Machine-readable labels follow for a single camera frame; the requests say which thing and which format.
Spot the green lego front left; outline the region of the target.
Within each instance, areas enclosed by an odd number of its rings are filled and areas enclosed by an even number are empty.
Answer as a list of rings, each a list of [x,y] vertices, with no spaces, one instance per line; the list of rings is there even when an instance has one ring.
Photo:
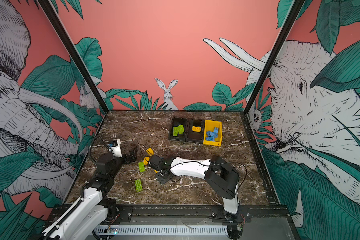
[[[136,188],[137,193],[143,191],[143,186],[142,186],[141,179],[135,180],[135,188]]]

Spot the left black frame post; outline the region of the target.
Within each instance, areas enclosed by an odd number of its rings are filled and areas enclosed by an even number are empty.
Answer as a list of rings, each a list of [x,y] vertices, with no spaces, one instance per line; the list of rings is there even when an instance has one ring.
[[[39,5],[43,9],[45,15],[47,16],[49,22],[52,24],[54,30],[56,31],[57,35],[59,36],[60,40],[62,41],[64,47],[68,51],[70,57],[72,58],[74,64],[78,68],[80,74],[89,85],[90,90],[94,94],[94,97],[98,101],[100,108],[103,110],[105,115],[109,112],[109,109],[100,95],[100,92],[97,89],[97,86],[92,80],[89,70],[87,69],[83,59],[81,58],[79,52],[77,51],[72,39],[70,38],[69,34],[67,33],[64,25],[62,24],[55,8],[53,7],[50,1],[46,0],[38,0]]]

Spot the green lego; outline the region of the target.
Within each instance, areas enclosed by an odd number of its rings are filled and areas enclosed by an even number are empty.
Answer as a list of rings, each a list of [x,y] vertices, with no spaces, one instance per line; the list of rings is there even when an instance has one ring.
[[[184,125],[178,125],[178,134],[183,134],[185,132]]]
[[[137,193],[143,191],[143,186],[142,186],[141,179],[135,180],[135,188],[136,188]]]
[[[178,127],[173,127],[173,137],[178,136]]]

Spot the yellow plastic bin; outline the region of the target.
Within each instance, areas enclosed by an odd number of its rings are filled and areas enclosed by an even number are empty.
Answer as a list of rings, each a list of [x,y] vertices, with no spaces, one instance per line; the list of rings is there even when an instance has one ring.
[[[203,144],[220,147],[222,139],[222,122],[205,120]]]

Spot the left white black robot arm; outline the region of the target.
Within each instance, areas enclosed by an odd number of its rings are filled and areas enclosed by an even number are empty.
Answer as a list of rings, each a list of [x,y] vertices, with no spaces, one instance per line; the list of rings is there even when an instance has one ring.
[[[93,178],[83,186],[80,197],[39,237],[40,240],[84,240],[100,223],[113,223],[121,214],[117,203],[107,194],[114,185],[114,178],[126,156],[120,146],[96,161]]]

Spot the right black frame post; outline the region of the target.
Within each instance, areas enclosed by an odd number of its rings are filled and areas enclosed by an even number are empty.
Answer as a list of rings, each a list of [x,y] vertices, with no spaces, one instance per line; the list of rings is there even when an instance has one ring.
[[[250,97],[248,103],[247,103],[247,106],[244,109],[244,115],[247,115],[249,113],[250,108],[252,107],[253,103],[255,102],[256,96],[259,94],[263,83],[268,78],[268,74],[270,73],[272,65],[275,62],[276,57],[278,56],[304,2],[305,2],[304,0],[298,0],[298,1],[292,2],[292,5],[287,14],[285,22],[283,23],[281,31],[279,32],[279,35],[278,35],[276,42],[270,52],[270,55],[266,61],[266,64],[265,64],[263,70],[261,71],[261,75],[254,87],[254,90],[251,94],[251,97]]]

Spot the black frame post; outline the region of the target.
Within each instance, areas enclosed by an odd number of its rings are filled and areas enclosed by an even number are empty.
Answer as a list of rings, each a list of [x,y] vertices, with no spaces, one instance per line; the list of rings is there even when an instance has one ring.
[[[56,31],[57,35],[59,36],[60,40],[62,41],[64,47],[68,51],[70,57],[72,58],[74,64],[78,68],[80,74],[89,85],[90,90],[94,94],[94,97],[98,101],[100,108],[103,110],[105,115],[109,112],[109,109],[100,95],[100,92],[97,89],[97,86],[92,80],[89,70],[87,69],[83,59],[81,58],[79,52],[77,51],[72,39],[70,38],[69,34],[67,33],[64,25],[62,24],[55,8],[53,7],[50,1],[46,0],[38,0],[39,5],[43,9],[45,15],[47,16],[49,22],[52,24],[54,30]]]
[[[249,113],[250,108],[252,107],[253,103],[255,102],[256,96],[259,94],[263,83],[268,78],[268,74],[270,73],[272,65],[275,62],[276,57],[278,56],[304,2],[305,2],[304,0],[298,0],[298,1],[292,2],[292,5],[287,14],[285,22],[283,23],[281,31],[279,32],[279,35],[278,35],[276,42],[270,52],[270,55],[266,61],[266,64],[265,64],[263,70],[261,71],[261,75],[254,87],[254,90],[251,94],[251,97],[250,97],[248,103],[247,103],[247,106],[244,109],[244,115],[247,115]]]

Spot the yellow lego small left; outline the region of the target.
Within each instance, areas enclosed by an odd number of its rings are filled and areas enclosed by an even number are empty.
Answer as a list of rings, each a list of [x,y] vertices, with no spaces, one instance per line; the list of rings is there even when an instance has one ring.
[[[145,166],[148,165],[149,160],[150,160],[150,157],[144,157],[143,163]]]

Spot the white vented strip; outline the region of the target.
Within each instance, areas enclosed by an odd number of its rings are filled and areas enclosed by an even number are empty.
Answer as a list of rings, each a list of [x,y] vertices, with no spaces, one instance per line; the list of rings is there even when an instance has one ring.
[[[225,226],[132,226],[112,225],[98,226],[94,229],[99,236],[228,236]]]

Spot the black bin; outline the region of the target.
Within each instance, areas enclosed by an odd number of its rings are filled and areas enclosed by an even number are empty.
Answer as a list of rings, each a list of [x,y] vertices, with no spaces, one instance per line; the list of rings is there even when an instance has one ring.
[[[205,121],[189,119],[186,141],[189,143],[202,144],[204,141]]]
[[[169,140],[185,142],[187,137],[188,119],[173,118],[169,130]]]

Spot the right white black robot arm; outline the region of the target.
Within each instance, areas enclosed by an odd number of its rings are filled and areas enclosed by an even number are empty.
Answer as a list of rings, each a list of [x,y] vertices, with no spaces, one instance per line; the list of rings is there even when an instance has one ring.
[[[174,177],[188,176],[205,180],[216,194],[223,199],[224,211],[236,215],[239,210],[238,199],[239,172],[231,163],[219,156],[207,160],[187,160],[180,157],[150,157],[148,165],[157,171],[156,178],[161,185]]]

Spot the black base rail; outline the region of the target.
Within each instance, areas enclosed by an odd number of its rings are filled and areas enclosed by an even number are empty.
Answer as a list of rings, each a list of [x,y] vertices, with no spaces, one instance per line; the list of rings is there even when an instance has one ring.
[[[285,206],[240,205],[236,215],[229,216],[222,205],[116,205],[119,213],[115,220],[105,224],[131,223],[136,218],[208,218],[213,222],[248,222],[252,218],[290,217]]]

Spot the green lego top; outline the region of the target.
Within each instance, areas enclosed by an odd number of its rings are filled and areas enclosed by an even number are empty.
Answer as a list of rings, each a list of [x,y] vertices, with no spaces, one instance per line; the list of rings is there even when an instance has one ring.
[[[184,125],[178,125],[178,134],[183,134],[185,132]]]
[[[173,137],[178,136],[178,127],[173,127]]]

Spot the green lego mid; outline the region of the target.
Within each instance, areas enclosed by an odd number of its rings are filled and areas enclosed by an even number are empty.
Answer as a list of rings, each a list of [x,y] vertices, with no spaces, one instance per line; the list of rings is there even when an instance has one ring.
[[[145,164],[144,162],[139,162],[138,163],[138,167],[139,167],[139,172],[143,173],[145,171]]]

